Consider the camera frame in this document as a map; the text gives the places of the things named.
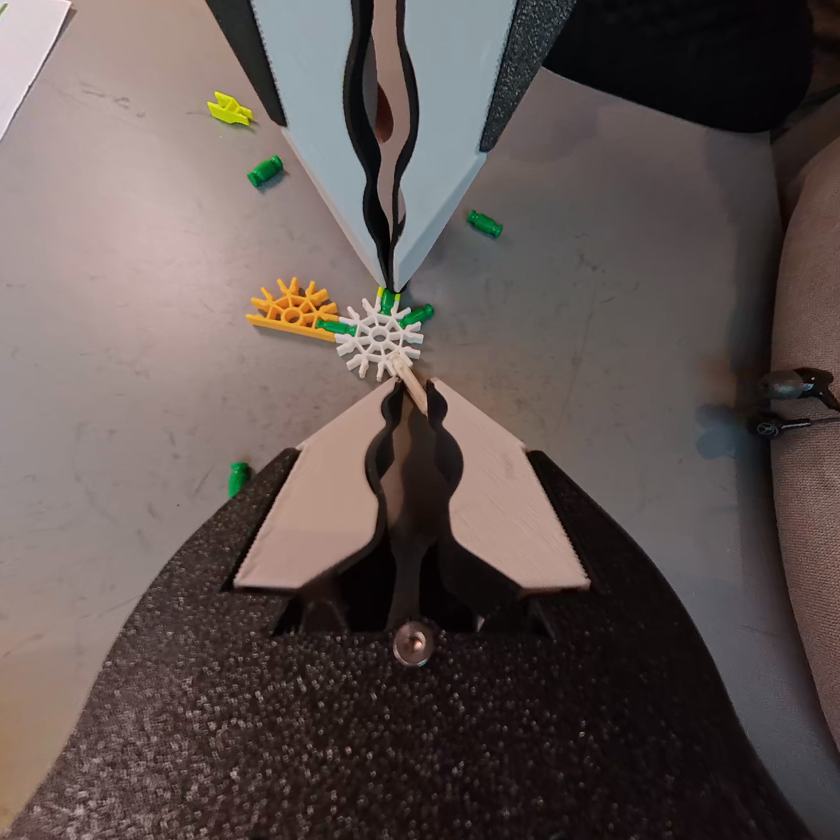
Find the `black earbuds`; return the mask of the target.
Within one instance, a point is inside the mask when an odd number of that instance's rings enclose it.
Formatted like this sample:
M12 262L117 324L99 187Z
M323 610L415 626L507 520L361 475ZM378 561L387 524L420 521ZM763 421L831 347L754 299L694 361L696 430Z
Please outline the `black earbuds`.
M750 431L762 439L771 440L792 431L838 424L839 402L832 391L833 382L833 373L812 367L766 374L760 383L760 406L770 407L772 402L816 399L831 415L817 419L784 418L780 414L764 411L750 421Z

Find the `printed instruction sheet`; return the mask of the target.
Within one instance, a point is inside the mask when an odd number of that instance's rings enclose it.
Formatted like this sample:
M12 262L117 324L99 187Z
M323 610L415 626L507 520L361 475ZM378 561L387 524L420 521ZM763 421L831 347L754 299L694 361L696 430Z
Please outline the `printed instruction sheet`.
M52 50L70 7L69 1L1 2L1 137Z

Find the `white plastic rod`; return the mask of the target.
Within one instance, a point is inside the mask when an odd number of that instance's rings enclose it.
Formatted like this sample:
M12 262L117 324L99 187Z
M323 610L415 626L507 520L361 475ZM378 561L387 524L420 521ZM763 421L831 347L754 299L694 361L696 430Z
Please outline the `white plastic rod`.
M408 362L406 362L401 355L397 355L392 358L392 367L395 372L395 376L399 378L404 384L416 408L425 417L428 417L427 394L425 391L425 386L417 379L416 375L413 372L412 366Z

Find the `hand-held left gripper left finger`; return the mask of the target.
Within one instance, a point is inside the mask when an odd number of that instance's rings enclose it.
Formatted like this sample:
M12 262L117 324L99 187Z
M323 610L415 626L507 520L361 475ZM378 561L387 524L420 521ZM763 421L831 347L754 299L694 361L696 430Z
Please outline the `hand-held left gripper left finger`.
M382 478L402 408L403 385L391 379L298 447L235 588L297 592L372 550L386 524Z

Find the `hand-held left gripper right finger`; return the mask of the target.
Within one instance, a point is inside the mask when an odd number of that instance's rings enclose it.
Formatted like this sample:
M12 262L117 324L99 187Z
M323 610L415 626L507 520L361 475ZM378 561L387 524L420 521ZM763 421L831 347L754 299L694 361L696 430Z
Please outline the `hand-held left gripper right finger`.
M453 592L494 596L587 591L591 581L526 445L439 378L426 384L434 462L447 487Z

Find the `person's right forearm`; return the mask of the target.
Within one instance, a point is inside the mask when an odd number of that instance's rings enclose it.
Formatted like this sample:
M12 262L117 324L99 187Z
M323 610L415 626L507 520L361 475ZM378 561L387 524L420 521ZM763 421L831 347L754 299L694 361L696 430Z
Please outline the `person's right forearm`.
M713 129L772 130L813 68L804 1L580 1L551 72Z

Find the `white snowflake connector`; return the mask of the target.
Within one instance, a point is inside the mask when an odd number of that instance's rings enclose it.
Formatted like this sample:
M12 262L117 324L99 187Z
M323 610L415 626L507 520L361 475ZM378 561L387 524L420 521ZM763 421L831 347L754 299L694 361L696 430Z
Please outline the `white snowflake connector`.
M354 337L335 334L335 343L348 370L356 371L361 379L370 369L375 369L376 380L383 382L387 376L395 376L392 357L401 355L413 365L421 355L423 324L415 324L408 330L400 328L398 320L412 310L403 308L401 298L399 293L380 288L373 303L362 300L362 312L347 307L346 316L339 318L357 326Z

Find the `orange half-circle connector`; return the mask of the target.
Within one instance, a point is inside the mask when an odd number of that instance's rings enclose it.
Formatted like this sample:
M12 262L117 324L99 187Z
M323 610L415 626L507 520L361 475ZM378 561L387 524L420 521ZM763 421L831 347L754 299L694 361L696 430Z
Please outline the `orange half-circle connector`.
M338 305L331 300L329 291L314 281L302 287L296 277L288 283L278 279L277 285L278 293L262 287L262 297L251 298L256 312L247 313L247 321L263 329L335 343L335 334L323 327L340 320Z

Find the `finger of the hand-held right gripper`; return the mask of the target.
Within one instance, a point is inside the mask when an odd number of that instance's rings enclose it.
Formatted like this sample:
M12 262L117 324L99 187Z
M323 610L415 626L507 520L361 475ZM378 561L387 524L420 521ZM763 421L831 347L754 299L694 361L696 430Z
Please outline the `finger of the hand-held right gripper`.
M392 234L378 193L380 145L365 107L373 2L251 3L286 136L380 286L392 288Z
M406 224L395 246L396 291L420 267L485 162L480 140L516 4L405 3L418 111L401 179Z

